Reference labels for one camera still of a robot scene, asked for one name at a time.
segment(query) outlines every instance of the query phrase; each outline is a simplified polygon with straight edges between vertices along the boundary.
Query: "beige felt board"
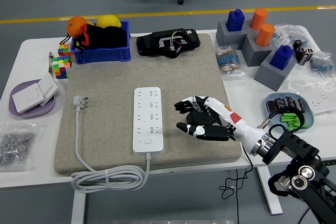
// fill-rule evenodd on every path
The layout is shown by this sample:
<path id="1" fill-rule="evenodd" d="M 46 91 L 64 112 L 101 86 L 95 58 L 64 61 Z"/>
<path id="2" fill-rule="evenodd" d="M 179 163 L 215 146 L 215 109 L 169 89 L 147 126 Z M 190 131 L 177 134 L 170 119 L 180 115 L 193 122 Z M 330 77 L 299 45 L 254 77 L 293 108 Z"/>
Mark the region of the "beige felt board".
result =
<path id="1" fill-rule="evenodd" d="M 79 115 L 79 152 L 94 169 L 119 165 L 140 165 L 144 156 L 135 156 L 133 139 L 133 97 L 137 87 L 159 87 L 162 96 L 164 153 L 152 156 L 151 169 L 228 163 L 241 156 L 234 141 L 202 141 L 182 132 L 177 122 L 186 122 L 174 104 L 191 96 L 209 96 L 228 104 L 212 42 L 199 34 L 200 47 L 177 58 L 144 57 L 131 38 L 132 59 L 127 62 L 72 64 L 64 110 L 58 134 L 54 168 L 69 175 L 85 170 L 75 155 L 75 95 L 88 97 L 88 106 Z"/>

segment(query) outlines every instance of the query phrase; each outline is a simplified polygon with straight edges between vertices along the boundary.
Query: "rubik's cube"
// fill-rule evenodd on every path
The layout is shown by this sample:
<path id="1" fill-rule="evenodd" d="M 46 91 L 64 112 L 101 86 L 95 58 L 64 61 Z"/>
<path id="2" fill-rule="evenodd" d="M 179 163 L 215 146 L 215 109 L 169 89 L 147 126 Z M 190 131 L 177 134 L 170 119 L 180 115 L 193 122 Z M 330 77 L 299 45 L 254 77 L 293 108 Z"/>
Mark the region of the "rubik's cube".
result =
<path id="1" fill-rule="evenodd" d="M 68 79 L 71 71 L 71 58 L 69 55 L 54 57 L 52 59 L 52 69 L 56 79 Z"/>
<path id="2" fill-rule="evenodd" d="M 74 55 L 73 52 L 70 52 L 70 44 L 59 45 L 58 55 L 60 55 L 60 56 Z"/>

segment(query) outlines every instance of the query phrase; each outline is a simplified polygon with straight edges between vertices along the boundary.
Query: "robotic finger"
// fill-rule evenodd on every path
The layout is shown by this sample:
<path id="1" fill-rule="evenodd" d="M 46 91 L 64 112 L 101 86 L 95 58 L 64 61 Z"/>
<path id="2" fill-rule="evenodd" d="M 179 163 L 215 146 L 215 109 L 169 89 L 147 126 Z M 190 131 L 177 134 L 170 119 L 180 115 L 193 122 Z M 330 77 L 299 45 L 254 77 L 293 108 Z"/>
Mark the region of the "robotic finger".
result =
<path id="1" fill-rule="evenodd" d="M 234 139 L 231 128 L 215 125 L 190 125 L 181 122 L 177 123 L 176 127 L 201 140 L 228 141 L 230 138 Z"/>

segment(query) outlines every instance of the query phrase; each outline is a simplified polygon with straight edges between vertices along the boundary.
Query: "white cable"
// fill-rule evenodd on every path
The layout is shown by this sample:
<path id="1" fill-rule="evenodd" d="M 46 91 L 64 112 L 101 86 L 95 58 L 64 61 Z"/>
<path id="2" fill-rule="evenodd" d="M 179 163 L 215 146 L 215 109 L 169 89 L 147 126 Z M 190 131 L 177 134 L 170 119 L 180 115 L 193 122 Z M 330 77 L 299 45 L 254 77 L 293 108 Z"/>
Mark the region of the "white cable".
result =
<path id="1" fill-rule="evenodd" d="M 135 165 L 123 165 L 106 170 L 94 170 L 80 156 L 78 151 L 79 142 L 79 111 L 85 106 L 85 98 L 75 96 L 73 104 L 76 106 L 76 142 L 75 151 L 77 159 L 89 171 L 71 174 L 72 187 L 80 193 L 94 193 L 105 189 L 114 190 L 138 190 L 143 187 L 148 179 L 151 154 L 146 154 L 146 172 Z"/>

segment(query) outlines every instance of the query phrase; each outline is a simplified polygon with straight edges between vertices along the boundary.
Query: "power plug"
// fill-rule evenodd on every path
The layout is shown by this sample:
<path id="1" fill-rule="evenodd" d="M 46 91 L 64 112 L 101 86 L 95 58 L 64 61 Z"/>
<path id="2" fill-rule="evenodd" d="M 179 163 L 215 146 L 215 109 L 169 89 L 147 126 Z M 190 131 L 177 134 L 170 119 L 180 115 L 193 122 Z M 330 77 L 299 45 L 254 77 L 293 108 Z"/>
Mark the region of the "power plug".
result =
<path id="1" fill-rule="evenodd" d="M 87 106 L 87 99 L 88 97 L 82 97 L 81 95 L 76 95 L 73 98 L 73 105 L 75 106 L 76 111 L 79 111 L 80 109 L 83 109 L 85 106 Z"/>
<path id="2" fill-rule="evenodd" d="M 158 87 L 134 91 L 133 152 L 137 156 L 163 153 L 161 90 Z"/>

